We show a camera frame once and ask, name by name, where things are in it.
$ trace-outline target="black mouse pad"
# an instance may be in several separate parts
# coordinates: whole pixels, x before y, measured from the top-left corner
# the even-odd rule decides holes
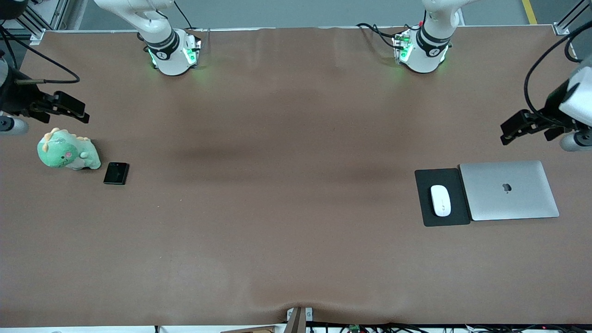
[[[455,226],[471,223],[458,169],[416,170],[415,180],[425,226]],[[451,212],[446,217],[434,213],[430,188],[442,185],[450,195]]]

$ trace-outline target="table surface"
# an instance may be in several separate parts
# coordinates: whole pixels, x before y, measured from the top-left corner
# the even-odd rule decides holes
[[[358,29],[221,31],[201,65],[154,71],[135,34],[46,33],[77,72],[62,89],[88,125],[30,121],[2,137],[0,325],[261,324],[295,305],[317,321],[591,323],[589,153],[542,134],[502,146],[550,26],[459,28],[420,75]],[[532,98],[573,70],[561,50]],[[22,71],[67,78],[31,53]],[[104,166],[51,169],[52,127]],[[561,217],[423,226],[414,171],[540,159]],[[109,161],[127,185],[103,185]]]

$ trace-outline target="green plush dinosaur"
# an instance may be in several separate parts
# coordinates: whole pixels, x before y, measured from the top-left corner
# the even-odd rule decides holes
[[[52,168],[98,169],[101,167],[99,154],[87,137],[76,136],[67,130],[53,129],[37,144],[41,161]]]

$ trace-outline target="plush dinosaur head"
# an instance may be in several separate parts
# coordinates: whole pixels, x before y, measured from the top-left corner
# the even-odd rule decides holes
[[[52,131],[39,141],[37,153],[45,165],[52,168],[63,168],[74,162],[79,153],[76,146],[68,142],[69,136],[71,134],[67,131],[65,133]]]

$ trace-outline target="apple logo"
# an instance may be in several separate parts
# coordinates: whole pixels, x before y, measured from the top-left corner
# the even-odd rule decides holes
[[[510,184],[503,184],[502,186],[504,187],[504,191],[506,191],[506,194],[510,193],[510,191],[512,190],[512,186],[510,186]]]

